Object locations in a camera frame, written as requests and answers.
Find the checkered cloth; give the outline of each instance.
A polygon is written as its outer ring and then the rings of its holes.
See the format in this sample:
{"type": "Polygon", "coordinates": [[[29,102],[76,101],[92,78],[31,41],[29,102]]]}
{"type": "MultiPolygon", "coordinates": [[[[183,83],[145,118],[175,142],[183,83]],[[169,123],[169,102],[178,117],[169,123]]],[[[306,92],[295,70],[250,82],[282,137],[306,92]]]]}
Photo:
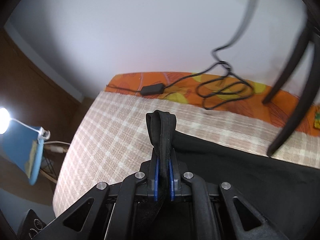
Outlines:
{"type": "MultiPolygon", "coordinates": [[[[53,197],[56,216],[100,181],[121,182],[151,158],[146,113],[168,111],[177,131],[227,147],[266,155],[279,128],[224,111],[205,111],[168,100],[101,92],[78,128],[53,197]]],[[[274,158],[320,168],[319,137],[294,132],[274,158]]]]}

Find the orange fabric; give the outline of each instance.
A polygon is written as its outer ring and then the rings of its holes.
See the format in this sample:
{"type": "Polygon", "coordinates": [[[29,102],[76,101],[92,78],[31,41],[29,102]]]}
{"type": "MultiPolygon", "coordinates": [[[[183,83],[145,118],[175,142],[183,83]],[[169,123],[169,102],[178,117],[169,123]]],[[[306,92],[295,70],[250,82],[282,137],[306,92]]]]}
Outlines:
{"type": "MultiPolygon", "coordinates": [[[[163,83],[165,85],[171,84],[177,79],[190,75],[191,73],[184,72],[146,72],[146,73],[129,73],[119,74],[113,77],[109,85],[127,88],[131,90],[141,90],[143,86],[163,83]]],[[[202,107],[203,99],[195,92],[196,87],[207,80],[215,79],[219,76],[203,74],[194,78],[188,78],[178,82],[174,86],[165,89],[162,95],[147,96],[147,98],[167,99],[179,103],[190,104],[202,107]]],[[[219,82],[210,83],[200,89],[202,94],[208,94],[212,91],[217,91],[220,88],[237,81],[235,78],[228,77],[223,84],[219,82]]],[[[215,110],[229,111],[236,114],[241,114],[247,117],[268,122],[276,127],[283,127],[287,122],[288,117],[295,109],[298,98],[288,92],[280,90],[272,99],[272,102],[263,105],[262,100],[270,90],[270,86],[248,81],[254,87],[254,95],[245,100],[228,102],[222,106],[215,108],[215,110]]],[[[230,88],[231,91],[240,90],[242,85],[236,85],[230,88]]],[[[141,96],[139,93],[130,91],[114,89],[106,87],[107,92],[117,92],[121,94],[131,94],[141,96]]],[[[207,107],[215,106],[230,98],[236,98],[237,95],[217,95],[206,100],[207,107]]],[[[315,106],[312,106],[308,111],[301,124],[297,127],[297,131],[304,132],[312,136],[320,136],[320,131],[314,128],[315,106]]]]}

